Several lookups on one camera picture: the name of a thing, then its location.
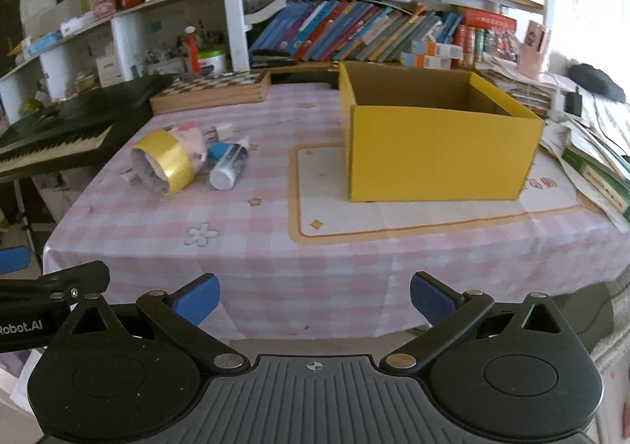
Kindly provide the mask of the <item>white spray bottle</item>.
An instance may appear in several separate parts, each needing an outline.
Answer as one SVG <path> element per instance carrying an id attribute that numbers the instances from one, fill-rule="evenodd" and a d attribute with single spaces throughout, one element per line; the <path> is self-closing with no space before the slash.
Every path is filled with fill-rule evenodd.
<path id="1" fill-rule="evenodd" d="M 224 156 L 211 165 L 210 185 L 219 191 L 232 190 L 249 159 L 250 138 L 243 137 L 231 146 Z"/>

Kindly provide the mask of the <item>gold tape roll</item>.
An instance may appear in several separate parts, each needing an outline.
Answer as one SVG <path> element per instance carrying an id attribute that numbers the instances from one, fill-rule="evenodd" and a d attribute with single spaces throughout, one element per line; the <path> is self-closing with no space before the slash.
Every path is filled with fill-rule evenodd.
<path id="1" fill-rule="evenodd" d="M 132 170 L 148 191 L 169 197 L 188 186 L 195 176 L 187 150 L 175 136 L 156 129 L 132 146 Z"/>

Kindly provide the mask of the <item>blue plastic block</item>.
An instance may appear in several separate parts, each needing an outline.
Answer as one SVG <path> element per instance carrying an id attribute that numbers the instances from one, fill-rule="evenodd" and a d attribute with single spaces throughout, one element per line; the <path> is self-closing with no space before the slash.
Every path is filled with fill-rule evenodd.
<path id="1" fill-rule="evenodd" d="M 228 151 L 231 144 L 226 142 L 213 143 L 207 149 L 207 161 L 209 164 L 216 164 Z"/>

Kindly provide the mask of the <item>pink plush toy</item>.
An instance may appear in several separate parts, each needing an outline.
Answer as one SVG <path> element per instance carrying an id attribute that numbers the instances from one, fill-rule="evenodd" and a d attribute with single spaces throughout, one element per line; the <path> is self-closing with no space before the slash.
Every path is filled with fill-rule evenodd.
<path id="1" fill-rule="evenodd" d="M 169 131 L 186 151 L 193 173 L 206 164 L 207 146 L 202 130 L 195 122 L 188 121 L 172 126 Z"/>

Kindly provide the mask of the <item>white power adapter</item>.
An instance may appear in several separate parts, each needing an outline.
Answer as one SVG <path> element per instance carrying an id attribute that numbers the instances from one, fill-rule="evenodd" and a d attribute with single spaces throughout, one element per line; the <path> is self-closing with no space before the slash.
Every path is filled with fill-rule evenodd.
<path id="1" fill-rule="evenodd" d="M 224 142 L 233 135 L 234 126 L 232 123 L 228 122 L 218 123 L 202 131 L 202 136 L 206 143 Z"/>

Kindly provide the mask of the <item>black electronic keyboard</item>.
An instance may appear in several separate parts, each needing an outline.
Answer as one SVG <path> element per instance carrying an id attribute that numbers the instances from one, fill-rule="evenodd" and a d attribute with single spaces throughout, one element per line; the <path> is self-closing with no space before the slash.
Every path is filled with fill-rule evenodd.
<path id="1" fill-rule="evenodd" d="M 2 182 L 109 161 L 153 117 L 150 98 L 172 82 L 147 76 L 24 117 L 1 136 Z"/>

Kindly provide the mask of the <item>pink checkered tablecloth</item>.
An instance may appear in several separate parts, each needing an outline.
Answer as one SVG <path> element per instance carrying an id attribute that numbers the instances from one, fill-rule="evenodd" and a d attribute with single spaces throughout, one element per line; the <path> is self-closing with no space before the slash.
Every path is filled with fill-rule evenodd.
<path id="1" fill-rule="evenodd" d="M 148 126 L 186 122 L 230 123 L 250 139 L 236 186 L 218 191 L 201 174 L 158 197 L 126 178 L 121 149 L 48 240 L 46 272 L 101 260 L 112 303 L 211 272 L 221 303 L 209 333 L 293 340 L 420 325 L 409 294 L 417 271 L 519 301 L 613 280 L 629 263 L 628 234 L 583 202 L 545 152 L 518 200 L 354 203 L 339 96 L 325 84 L 276 85 L 260 104 L 159 115 Z"/>

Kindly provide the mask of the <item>yellow cardboard box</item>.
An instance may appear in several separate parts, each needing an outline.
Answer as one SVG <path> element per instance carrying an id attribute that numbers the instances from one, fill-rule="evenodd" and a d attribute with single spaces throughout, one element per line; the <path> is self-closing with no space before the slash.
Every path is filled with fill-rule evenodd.
<path id="1" fill-rule="evenodd" d="M 339 66 L 353 202 L 514 200 L 543 120 L 469 71 Z"/>

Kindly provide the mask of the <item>green thick book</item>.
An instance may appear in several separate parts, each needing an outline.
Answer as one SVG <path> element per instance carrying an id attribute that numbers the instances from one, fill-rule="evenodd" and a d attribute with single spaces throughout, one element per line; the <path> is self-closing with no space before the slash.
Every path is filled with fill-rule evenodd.
<path id="1" fill-rule="evenodd" d="M 629 189 L 622 182 L 571 149 L 564 150 L 563 159 L 611 203 L 624 219 L 629 220 Z"/>

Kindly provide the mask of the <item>wooden chess board box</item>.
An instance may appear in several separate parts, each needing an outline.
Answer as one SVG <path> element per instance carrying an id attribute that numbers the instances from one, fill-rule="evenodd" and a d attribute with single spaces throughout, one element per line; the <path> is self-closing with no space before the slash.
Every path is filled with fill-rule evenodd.
<path id="1" fill-rule="evenodd" d="M 226 72 L 217 76 L 176 79 L 150 98 L 155 115 L 264 102 L 270 72 Z"/>

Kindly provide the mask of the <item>pile of papers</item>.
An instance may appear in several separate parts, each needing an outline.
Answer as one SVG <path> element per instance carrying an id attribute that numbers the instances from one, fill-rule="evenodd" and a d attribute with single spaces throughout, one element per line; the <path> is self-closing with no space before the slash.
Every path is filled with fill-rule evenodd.
<path id="1" fill-rule="evenodd" d="M 510 62 L 492 59 L 477 64 L 475 70 L 547 121 L 543 148 L 560 161 L 576 190 L 627 232 L 629 220 L 563 159 L 563 152 L 571 149 L 595 162 L 629 189 L 629 107 L 598 97 L 561 75 L 544 72 L 530 78 Z"/>

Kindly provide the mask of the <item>white green lidded tub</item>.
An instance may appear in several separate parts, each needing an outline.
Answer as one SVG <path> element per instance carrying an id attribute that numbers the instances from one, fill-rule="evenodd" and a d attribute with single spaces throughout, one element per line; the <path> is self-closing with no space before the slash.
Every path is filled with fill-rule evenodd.
<path id="1" fill-rule="evenodd" d="M 198 65 L 202 75 L 217 76 L 224 74 L 226 69 L 226 55 L 223 46 L 201 49 L 198 52 Z"/>

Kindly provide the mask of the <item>row of leaning books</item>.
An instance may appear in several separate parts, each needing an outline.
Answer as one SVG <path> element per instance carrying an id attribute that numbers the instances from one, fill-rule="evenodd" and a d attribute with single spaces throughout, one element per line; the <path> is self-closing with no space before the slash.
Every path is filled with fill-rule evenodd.
<path id="1" fill-rule="evenodd" d="M 422 3 L 395 6 L 377 0 L 285 0 L 258 25 L 249 45 L 254 65 L 302 62 L 387 63 L 417 43 L 450 45 L 461 15 Z"/>

